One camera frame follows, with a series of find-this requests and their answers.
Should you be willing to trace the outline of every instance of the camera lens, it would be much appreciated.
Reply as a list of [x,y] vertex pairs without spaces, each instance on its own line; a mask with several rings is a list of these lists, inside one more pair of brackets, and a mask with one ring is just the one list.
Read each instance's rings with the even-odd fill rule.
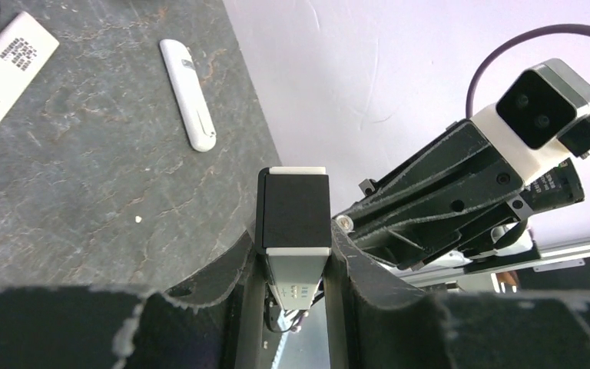
[[535,126],[539,129],[545,129],[548,128],[551,125],[551,120],[549,119],[549,117],[545,116],[545,115],[538,115],[537,118],[535,118]]
[[516,105],[517,105],[517,108],[519,108],[519,109],[523,109],[526,106],[528,106],[528,96],[526,96],[524,94],[517,96]]

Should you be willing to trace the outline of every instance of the camera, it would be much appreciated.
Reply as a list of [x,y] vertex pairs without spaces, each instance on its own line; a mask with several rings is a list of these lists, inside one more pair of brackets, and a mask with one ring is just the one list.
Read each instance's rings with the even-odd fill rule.
[[590,84],[560,59],[525,70],[496,103],[496,113],[538,150],[590,112]]

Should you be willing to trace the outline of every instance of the white pen-like device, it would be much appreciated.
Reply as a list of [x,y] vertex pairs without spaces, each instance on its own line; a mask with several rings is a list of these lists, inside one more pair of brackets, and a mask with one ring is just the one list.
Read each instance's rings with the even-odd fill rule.
[[161,40],[159,45],[189,142],[195,150],[209,151],[216,145],[216,130],[191,54],[186,46],[175,40]]

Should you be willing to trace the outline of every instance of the gray marble surface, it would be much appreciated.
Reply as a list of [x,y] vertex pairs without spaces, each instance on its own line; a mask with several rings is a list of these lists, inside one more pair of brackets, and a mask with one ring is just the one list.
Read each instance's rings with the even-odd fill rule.
[[[21,10],[60,46],[0,124],[0,284],[167,288],[231,246],[279,159],[222,1],[2,0],[2,26]],[[191,48],[208,153],[187,142],[162,38]]]

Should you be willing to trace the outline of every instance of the white backdrop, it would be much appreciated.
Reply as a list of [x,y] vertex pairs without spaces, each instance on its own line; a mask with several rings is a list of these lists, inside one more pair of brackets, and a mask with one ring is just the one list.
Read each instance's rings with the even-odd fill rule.
[[[284,165],[324,165],[332,210],[360,197],[453,121],[478,64],[509,38],[555,23],[590,25],[590,2],[225,0]],[[590,39],[555,35],[496,61],[475,111],[519,73],[558,57],[590,83]],[[590,158],[577,160],[587,199],[532,219],[540,244],[590,236]]]

